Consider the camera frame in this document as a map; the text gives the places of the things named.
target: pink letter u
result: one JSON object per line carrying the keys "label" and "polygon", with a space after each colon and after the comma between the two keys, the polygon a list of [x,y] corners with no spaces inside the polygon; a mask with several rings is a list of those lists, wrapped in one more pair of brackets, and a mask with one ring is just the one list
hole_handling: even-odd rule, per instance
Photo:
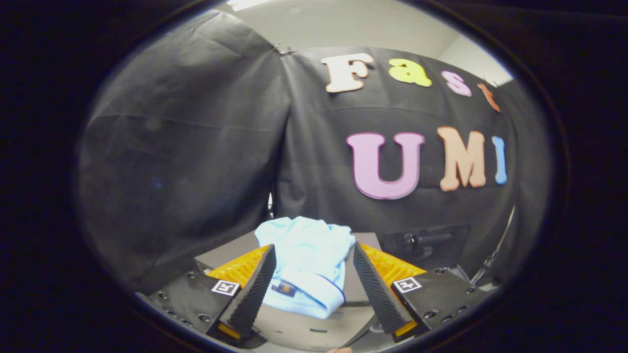
{"label": "pink letter u", "polygon": [[385,182],[379,177],[379,147],[386,139],[380,134],[353,134],[347,144],[353,149],[355,186],[364,195],[379,200],[396,200],[408,196],[419,184],[419,152],[425,142],[423,136],[399,133],[394,136],[401,145],[401,177]]}

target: wall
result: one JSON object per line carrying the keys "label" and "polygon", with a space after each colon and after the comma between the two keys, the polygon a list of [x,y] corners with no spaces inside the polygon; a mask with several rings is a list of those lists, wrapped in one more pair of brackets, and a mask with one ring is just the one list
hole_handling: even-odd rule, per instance
{"label": "wall", "polygon": [[437,59],[482,77],[493,86],[512,80],[510,73],[481,47],[459,35]]}

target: black cloth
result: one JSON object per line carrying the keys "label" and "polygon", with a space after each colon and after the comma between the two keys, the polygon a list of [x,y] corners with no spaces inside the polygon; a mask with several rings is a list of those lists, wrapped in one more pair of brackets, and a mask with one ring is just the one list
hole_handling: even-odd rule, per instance
{"label": "black cloth", "polygon": [[[359,90],[329,93],[326,57],[367,53],[368,77]],[[423,66],[431,87],[395,80],[388,61],[411,60]],[[490,256],[506,228],[517,192],[517,138],[512,123],[520,116],[501,107],[495,111],[477,87],[493,86],[462,69],[397,50],[382,48],[315,48],[282,57],[290,85],[291,110],[275,181],[277,216],[302,215],[328,223],[348,225],[356,232],[403,232],[411,229],[470,225],[459,264],[475,273]],[[441,76],[443,70],[459,74],[472,90],[471,97],[455,93]],[[451,126],[465,144],[470,131],[484,135],[486,185],[462,187],[452,192],[440,188],[445,175],[445,147],[437,129]],[[397,133],[423,135],[418,187],[397,200],[376,200],[355,186],[353,155],[346,139],[356,133],[379,133],[386,138],[380,148],[380,176],[394,181],[401,175],[401,148]],[[508,181],[495,181],[496,158],[492,136],[506,145]]]}
{"label": "black cloth", "polygon": [[88,237],[145,293],[268,218],[289,108],[279,53],[235,17],[160,34],[114,71],[80,153]]}

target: light blue shirt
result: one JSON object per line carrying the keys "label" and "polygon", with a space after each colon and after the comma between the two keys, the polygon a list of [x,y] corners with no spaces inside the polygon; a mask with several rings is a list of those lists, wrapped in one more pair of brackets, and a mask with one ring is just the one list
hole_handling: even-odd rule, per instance
{"label": "light blue shirt", "polygon": [[[345,259],[355,244],[351,228],[305,217],[283,217],[262,223],[255,236],[260,246],[274,244],[277,257],[264,304],[326,319],[345,303]],[[296,291],[273,289],[282,282]]]}

